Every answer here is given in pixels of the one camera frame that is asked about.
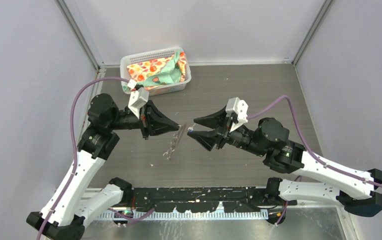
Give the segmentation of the metal key organizer plate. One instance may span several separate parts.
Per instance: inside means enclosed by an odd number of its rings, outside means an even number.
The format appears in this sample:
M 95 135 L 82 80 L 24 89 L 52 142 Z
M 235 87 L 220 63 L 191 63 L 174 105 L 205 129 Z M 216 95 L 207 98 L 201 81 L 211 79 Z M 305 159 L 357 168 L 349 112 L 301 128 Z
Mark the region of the metal key organizer plate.
M 179 126 L 179 130 L 177 131 L 177 133 L 175 133 L 173 135 L 173 138 L 172 138 L 172 140 L 170 142 L 169 148 L 162 155 L 167 160 L 171 160 L 172 159 L 172 154 L 175 151 L 176 147 L 178 146 L 178 144 L 179 144 L 179 142 L 180 142 L 184 132 L 186 131 L 186 129 L 187 129 L 187 124 L 186 123 L 184 125 L 180 125 Z

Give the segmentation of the blue tagged key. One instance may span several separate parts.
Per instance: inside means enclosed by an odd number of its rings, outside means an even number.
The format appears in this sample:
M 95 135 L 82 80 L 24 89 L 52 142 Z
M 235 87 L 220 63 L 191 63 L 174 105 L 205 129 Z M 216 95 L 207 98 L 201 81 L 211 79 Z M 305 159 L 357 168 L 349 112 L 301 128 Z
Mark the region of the blue tagged key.
M 190 127 L 187 129 L 187 132 L 188 132 L 188 133 L 192 133 L 192 132 L 194 132 L 194 131 L 195 131 L 195 126 L 196 126 L 196 124 L 194 123 L 192 126 L 190 126 Z

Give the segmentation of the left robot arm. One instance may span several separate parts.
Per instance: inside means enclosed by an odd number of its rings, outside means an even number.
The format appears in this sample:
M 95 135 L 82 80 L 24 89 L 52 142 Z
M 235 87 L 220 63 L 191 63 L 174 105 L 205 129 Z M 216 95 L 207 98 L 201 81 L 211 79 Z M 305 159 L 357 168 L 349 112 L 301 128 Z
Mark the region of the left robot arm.
M 48 203 L 31 212 L 26 221 L 39 236 L 51 240 L 79 240 L 99 215 L 114 205 L 127 207 L 134 197 L 132 185 L 118 177 L 97 194 L 81 203 L 95 174 L 119 142 L 118 130 L 139 130 L 144 139 L 176 132 L 179 125 L 161 113 L 151 100 L 132 96 L 137 108 L 119 109 L 107 93 L 96 95 L 88 109 L 89 126 L 79 142 L 68 173 Z

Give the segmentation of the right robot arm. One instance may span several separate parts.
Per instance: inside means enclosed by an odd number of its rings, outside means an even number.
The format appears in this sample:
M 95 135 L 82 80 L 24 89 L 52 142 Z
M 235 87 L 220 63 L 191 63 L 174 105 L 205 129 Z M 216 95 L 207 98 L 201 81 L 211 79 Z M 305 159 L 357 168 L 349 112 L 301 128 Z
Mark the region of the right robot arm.
M 269 178 L 264 198 L 270 205 L 281 201 L 308 200 L 342 206 L 360 217 L 373 217 L 382 211 L 382 194 L 376 191 L 382 183 L 382 171 L 374 168 L 356 170 L 329 161 L 289 140 L 289 130 L 273 117 L 258 122 L 255 130 L 246 127 L 248 105 L 231 99 L 216 113 L 198 117 L 194 123 L 206 131 L 191 130 L 188 136 L 206 150 L 231 145 L 263 158 L 263 164 L 280 174 L 295 174 L 312 182 Z

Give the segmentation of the floral cloth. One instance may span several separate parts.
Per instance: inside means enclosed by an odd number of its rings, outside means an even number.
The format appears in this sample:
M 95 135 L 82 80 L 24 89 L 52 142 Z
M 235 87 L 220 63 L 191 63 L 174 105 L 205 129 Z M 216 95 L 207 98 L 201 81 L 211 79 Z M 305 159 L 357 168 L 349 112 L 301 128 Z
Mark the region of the floral cloth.
M 186 80 L 187 60 L 183 51 L 169 57 L 159 57 L 130 64 L 126 67 L 130 78 L 143 85 L 148 91 L 161 86 Z

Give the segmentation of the white plastic basket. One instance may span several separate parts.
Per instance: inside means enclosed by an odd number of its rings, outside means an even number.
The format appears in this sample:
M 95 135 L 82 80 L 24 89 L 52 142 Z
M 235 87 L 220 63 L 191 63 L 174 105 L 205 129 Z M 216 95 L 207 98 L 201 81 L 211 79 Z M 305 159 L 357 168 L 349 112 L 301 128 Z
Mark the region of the white plastic basket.
M 181 47 L 124 56 L 120 60 L 120 76 L 144 86 L 151 96 L 184 90 L 192 79 Z

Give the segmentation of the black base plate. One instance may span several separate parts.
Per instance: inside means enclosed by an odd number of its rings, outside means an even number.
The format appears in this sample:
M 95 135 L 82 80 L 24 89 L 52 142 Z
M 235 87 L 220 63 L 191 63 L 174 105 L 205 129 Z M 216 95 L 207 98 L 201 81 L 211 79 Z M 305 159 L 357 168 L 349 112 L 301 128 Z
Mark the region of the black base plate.
M 115 204 L 138 212 L 154 209 L 157 213 L 212 213 L 223 206 L 226 213 L 252 213 L 268 206 L 283 206 L 285 201 L 268 196 L 256 186 L 240 187 L 135 187 L 132 193 Z

